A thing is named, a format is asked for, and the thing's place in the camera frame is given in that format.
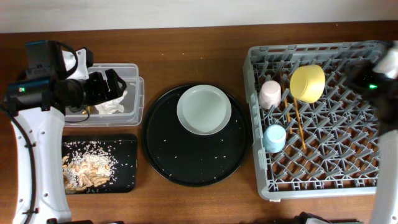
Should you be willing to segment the pink cup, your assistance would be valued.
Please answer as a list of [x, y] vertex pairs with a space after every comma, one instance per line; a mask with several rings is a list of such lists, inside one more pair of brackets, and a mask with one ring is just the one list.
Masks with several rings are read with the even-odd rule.
[[269, 110], [272, 106], [278, 106], [281, 100], [281, 94], [279, 83], [274, 80], [266, 81], [261, 86], [259, 92], [259, 105], [265, 110]]

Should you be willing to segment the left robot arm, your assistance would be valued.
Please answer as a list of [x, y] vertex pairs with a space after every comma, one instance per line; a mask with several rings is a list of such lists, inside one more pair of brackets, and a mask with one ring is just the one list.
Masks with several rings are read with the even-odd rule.
[[55, 40], [25, 45], [28, 69], [8, 85], [1, 110], [17, 145], [17, 205], [13, 223], [71, 223], [62, 174], [65, 110], [80, 111], [123, 95], [112, 68], [88, 73], [93, 54]]

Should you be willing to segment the white napkin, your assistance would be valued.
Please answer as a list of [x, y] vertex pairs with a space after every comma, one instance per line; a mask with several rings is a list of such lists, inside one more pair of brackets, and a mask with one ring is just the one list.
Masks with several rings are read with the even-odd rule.
[[121, 104], [121, 102], [126, 95], [127, 91], [125, 90], [121, 97], [95, 105], [95, 108], [99, 114], [114, 114], [115, 112], [123, 113], [124, 106]]

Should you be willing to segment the gold foil wrapper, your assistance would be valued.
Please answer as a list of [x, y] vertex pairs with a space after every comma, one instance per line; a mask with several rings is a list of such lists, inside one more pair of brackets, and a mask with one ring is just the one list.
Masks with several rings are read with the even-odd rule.
[[91, 114], [93, 111], [93, 107], [92, 106], [86, 106], [83, 108], [82, 114]]

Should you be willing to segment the yellow bowl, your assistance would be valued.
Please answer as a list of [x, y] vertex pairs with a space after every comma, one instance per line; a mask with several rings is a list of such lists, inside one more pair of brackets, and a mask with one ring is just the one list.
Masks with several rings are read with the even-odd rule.
[[290, 79], [290, 92], [294, 98], [306, 103], [316, 102], [325, 88], [325, 73], [319, 65], [297, 68]]

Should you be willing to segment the grey round plate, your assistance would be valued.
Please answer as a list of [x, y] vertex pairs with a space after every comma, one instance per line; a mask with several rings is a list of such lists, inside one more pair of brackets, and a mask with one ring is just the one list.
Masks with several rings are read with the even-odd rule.
[[213, 85], [195, 85], [177, 102], [177, 118], [189, 132], [201, 136], [220, 132], [229, 122], [232, 105], [226, 93]]

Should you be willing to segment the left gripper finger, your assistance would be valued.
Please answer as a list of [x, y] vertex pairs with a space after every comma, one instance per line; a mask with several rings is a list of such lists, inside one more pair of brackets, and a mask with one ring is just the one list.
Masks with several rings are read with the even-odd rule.
[[122, 97], [125, 89], [125, 86], [110, 86], [109, 91], [106, 92], [106, 100], [110, 101]]
[[110, 90], [125, 90], [127, 88], [126, 82], [116, 73], [114, 69], [107, 69], [105, 71], [106, 82]]

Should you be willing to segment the food scraps and rice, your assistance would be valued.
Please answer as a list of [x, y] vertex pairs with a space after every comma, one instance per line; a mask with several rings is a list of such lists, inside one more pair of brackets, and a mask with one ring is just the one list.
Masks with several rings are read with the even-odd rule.
[[116, 181], [119, 161], [116, 148], [103, 141], [72, 141], [62, 144], [63, 184], [67, 194], [98, 192]]

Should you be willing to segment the blue cup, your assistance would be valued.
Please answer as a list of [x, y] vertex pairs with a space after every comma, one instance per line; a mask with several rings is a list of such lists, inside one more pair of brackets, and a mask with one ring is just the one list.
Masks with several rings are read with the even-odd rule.
[[264, 132], [263, 145], [266, 151], [277, 153], [284, 149], [286, 130], [278, 124], [270, 125]]

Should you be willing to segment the wooden chopstick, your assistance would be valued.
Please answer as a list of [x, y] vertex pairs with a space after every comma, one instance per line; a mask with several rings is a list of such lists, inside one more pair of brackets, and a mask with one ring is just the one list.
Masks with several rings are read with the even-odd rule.
[[294, 100], [294, 108], [295, 108], [296, 119], [297, 119], [297, 122], [298, 122], [298, 129], [299, 129], [300, 137], [301, 137], [301, 140], [302, 140], [302, 148], [303, 148], [303, 150], [307, 150], [307, 146], [306, 146], [305, 138], [304, 138], [304, 133], [303, 133], [303, 129], [302, 129], [302, 124], [301, 124], [301, 118], [300, 118], [300, 113], [299, 113], [297, 99], [293, 97], [293, 100]]
[[[284, 91], [285, 91], [285, 86], [284, 86], [284, 81], [283, 81], [283, 79], [282, 79], [282, 77], [283, 77], [282, 72], [279, 73], [279, 76], [280, 76], [280, 80], [281, 80], [281, 82], [282, 82], [282, 91], [283, 91], [283, 93], [284, 93]], [[287, 104], [287, 99], [286, 99], [286, 98], [284, 98], [284, 106], [285, 106], [285, 109], [287, 109], [288, 104]], [[290, 122], [291, 119], [290, 119], [289, 111], [288, 111], [288, 113], [287, 113], [286, 116], [287, 116], [287, 121]], [[289, 128], [289, 133], [290, 133], [290, 134], [293, 133], [292, 128]]]

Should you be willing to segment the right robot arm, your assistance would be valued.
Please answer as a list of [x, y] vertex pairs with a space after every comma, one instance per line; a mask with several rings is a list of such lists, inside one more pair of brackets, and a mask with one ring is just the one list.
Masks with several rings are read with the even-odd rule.
[[379, 175], [370, 223], [397, 223], [397, 41], [368, 40], [381, 55], [348, 65], [346, 85], [377, 109]]

